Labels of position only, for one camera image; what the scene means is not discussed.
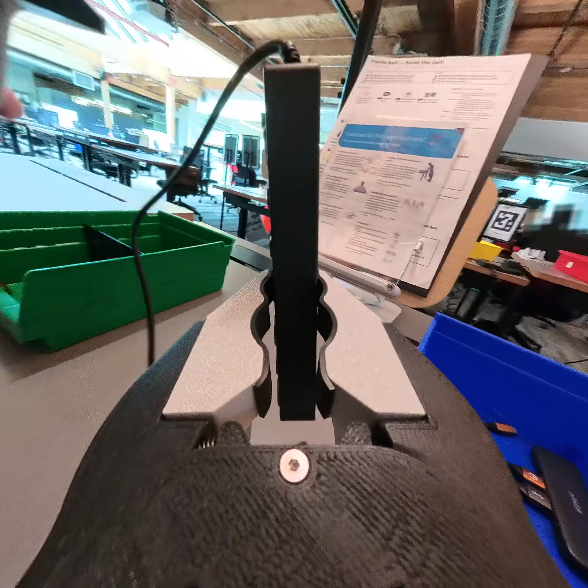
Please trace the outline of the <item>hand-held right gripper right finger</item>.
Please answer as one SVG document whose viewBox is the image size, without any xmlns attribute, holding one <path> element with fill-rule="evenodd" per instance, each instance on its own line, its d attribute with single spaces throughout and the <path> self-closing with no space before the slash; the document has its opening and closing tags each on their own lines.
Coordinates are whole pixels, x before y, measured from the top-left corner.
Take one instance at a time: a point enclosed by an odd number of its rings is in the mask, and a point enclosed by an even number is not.
<svg viewBox="0 0 588 588">
<path fill-rule="evenodd" d="M 334 440 L 349 426 L 371 433 L 382 423 L 413 423 L 427 413 L 381 319 L 334 278 L 319 274 L 318 351 L 321 416 L 331 419 Z"/>
</svg>

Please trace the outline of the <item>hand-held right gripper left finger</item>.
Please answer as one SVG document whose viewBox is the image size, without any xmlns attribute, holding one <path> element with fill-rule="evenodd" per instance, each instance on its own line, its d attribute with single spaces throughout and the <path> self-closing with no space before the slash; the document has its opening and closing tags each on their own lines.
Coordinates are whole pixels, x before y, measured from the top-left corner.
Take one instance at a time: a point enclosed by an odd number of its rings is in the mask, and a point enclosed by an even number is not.
<svg viewBox="0 0 588 588">
<path fill-rule="evenodd" d="M 264 270 L 204 320 L 162 411 L 172 424 L 202 423 L 216 437 L 236 430 L 251 442 L 272 402 L 270 271 Z"/>
</svg>

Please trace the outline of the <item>green plastic bin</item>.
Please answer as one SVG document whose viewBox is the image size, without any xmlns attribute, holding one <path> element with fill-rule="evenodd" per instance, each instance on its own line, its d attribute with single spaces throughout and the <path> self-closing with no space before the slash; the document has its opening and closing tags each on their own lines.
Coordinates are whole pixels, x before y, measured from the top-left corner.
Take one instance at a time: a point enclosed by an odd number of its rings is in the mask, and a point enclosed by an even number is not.
<svg viewBox="0 0 588 588">
<path fill-rule="evenodd" d="M 130 246 L 136 211 L 1 212 L 1 329 L 56 351 L 146 317 L 132 256 L 97 261 L 84 227 Z M 235 237 L 167 212 L 139 250 L 154 313 L 220 290 Z"/>
</svg>

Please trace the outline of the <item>blue plastic bin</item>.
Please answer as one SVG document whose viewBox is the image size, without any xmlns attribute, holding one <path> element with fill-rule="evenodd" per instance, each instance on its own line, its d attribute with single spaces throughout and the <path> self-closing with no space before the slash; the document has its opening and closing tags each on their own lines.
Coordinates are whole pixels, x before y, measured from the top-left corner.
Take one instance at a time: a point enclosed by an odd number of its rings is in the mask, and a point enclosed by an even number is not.
<svg viewBox="0 0 588 588">
<path fill-rule="evenodd" d="M 587 483 L 587 375 L 440 313 L 419 350 L 482 419 L 516 429 L 493 434 L 504 458 L 529 467 L 542 446 Z"/>
</svg>

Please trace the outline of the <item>person's left hand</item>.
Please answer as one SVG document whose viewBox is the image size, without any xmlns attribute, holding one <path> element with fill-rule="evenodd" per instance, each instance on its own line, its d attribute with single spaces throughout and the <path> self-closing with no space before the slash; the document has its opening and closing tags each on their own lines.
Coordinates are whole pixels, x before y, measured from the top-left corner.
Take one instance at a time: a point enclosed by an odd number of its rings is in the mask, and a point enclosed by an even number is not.
<svg viewBox="0 0 588 588">
<path fill-rule="evenodd" d="M 7 87 L 1 88 L 1 117 L 14 120 L 22 114 L 22 106 L 16 94 Z"/>
</svg>

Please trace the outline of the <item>white document stand base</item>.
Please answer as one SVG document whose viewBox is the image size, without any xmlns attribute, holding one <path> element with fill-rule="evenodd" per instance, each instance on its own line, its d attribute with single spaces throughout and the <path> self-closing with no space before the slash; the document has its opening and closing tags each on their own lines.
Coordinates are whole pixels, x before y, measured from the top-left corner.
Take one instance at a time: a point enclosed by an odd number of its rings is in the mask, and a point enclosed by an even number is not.
<svg viewBox="0 0 588 588">
<path fill-rule="evenodd" d="M 322 258 L 319 259 L 319 269 L 374 312 L 382 323 L 392 323 L 401 314 L 401 306 L 396 300 L 402 291 L 395 281 Z"/>
</svg>

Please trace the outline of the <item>black flat pad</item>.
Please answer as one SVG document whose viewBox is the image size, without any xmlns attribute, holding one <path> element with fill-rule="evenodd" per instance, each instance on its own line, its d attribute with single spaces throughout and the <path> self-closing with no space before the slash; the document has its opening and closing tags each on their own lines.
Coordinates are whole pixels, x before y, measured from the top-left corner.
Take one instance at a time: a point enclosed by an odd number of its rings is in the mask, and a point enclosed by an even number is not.
<svg viewBox="0 0 588 588">
<path fill-rule="evenodd" d="M 257 272 L 272 270 L 273 267 L 270 250 L 267 247 L 240 238 L 236 238 L 233 243 L 230 260 Z"/>
</svg>

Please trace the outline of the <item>black bin divider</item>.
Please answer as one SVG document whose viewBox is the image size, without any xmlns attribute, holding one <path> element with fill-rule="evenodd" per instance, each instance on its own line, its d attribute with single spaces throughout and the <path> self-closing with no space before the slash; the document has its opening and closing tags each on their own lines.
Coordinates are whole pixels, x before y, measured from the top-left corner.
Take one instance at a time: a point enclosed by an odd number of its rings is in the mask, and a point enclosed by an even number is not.
<svg viewBox="0 0 588 588">
<path fill-rule="evenodd" d="M 108 261 L 133 256 L 132 248 L 96 228 L 82 225 L 90 261 Z"/>
</svg>

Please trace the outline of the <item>black office chair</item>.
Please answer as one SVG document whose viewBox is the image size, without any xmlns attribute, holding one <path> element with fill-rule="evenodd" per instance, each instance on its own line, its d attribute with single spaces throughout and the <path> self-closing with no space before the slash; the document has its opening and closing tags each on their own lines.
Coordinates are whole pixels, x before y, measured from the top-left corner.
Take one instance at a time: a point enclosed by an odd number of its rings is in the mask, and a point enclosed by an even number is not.
<svg viewBox="0 0 588 588">
<path fill-rule="evenodd" d="M 217 183 L 217 181 L 211 180 L 208 176 L 202 175 L 201 168 L 191 166 L 179 175 L 172 187 L 165 192 L 165 201 L 190 210 L 193 213 L 193 216 L 195 216 L 198 221 L 202 222 L 203 217 L 201 213 L 194 207 L 183 202 L 182 198 L 190 195 L 208 196 L 209 186 L 214 183 Z"/>
</svg>

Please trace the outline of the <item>blue header leaflet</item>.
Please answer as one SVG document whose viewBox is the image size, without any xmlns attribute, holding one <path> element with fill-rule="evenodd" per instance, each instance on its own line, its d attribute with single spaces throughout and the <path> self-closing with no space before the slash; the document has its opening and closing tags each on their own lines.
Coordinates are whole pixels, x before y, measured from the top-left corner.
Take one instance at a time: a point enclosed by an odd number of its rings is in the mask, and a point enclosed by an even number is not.
<svg viewBox="0 0 588 588">
<path fill-rule="evenodd" d="M 452 170 L 461 123 L 356 116 L 326 146 L 319 253 L 400 278 Z"/>
</svg>

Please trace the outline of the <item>printed tag sign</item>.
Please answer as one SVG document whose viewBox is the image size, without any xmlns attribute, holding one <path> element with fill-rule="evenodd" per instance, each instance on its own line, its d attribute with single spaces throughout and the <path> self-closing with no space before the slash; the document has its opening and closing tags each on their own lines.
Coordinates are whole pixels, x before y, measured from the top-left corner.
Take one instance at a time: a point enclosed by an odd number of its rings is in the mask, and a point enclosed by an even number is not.
<svg viewBox="0 0 588 588">
<path fill-rule="evenodd" d="M 498 202 L 481 233 L 481 239 L 500 243 L 510 242 L 524 223 L 527 211 L 528 207 L 518 203 Z"/>
</svg>

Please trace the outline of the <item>red plastic bin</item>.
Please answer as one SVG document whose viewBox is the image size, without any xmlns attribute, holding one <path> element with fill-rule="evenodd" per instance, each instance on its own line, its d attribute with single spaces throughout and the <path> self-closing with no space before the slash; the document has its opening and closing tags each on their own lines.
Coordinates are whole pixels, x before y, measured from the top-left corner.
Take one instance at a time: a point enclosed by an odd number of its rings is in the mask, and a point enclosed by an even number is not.
<svg viewBox="0 0 588 588">
<path fill-rule="evenodd" d="M 587 283 L 586 255 L 559 250 L 559 255 L 555 261 L 554 268 L 573 279 Z"/>
</svg>

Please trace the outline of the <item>black portable hard drive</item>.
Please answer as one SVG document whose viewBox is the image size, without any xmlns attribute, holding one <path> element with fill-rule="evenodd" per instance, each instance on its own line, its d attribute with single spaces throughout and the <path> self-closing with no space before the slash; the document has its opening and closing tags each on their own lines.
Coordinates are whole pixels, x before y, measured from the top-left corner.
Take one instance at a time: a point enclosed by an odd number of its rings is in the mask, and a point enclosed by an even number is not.
<svg viewBox="0 0 588 588">
<path fill-rule="evenodd" d="M 560 552 L 568 565 L 587 578 L 587 486 L 577 466 L 540 446 L 533 462 L 546 486 Z"/>
</svg>

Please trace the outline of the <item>black metal pole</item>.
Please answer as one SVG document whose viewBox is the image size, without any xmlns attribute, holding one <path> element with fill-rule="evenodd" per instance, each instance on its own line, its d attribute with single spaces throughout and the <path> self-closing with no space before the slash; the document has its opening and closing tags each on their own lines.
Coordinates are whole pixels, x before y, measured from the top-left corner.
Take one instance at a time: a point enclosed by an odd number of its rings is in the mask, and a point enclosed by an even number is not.
<svg viewBox="0 0 588 588">
<path fill-rule="evenodd" d="M 371 52 L 372 40 L 378 25 L 382 4 L 383 1 L 364 1 L 359 23 L 355 26 L 355 43 L 345 77 L 345 83 L 343 84 L 339 107 L 340 111 L 342 111 L 343 106 L 349 98 L 360 71 Z"/>
</svg>

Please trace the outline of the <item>silver ventilation duct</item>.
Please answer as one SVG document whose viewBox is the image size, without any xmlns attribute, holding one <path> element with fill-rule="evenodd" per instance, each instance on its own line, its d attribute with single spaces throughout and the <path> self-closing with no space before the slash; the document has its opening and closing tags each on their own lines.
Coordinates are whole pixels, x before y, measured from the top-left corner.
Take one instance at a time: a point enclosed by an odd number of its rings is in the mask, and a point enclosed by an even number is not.
<svg viewBox="0 0 588 588">
<path fill-rule="evenodd" d="M 482 1 L 476 29 L 476 54 L 504 54 L 518 1 Z"/>
</svg>

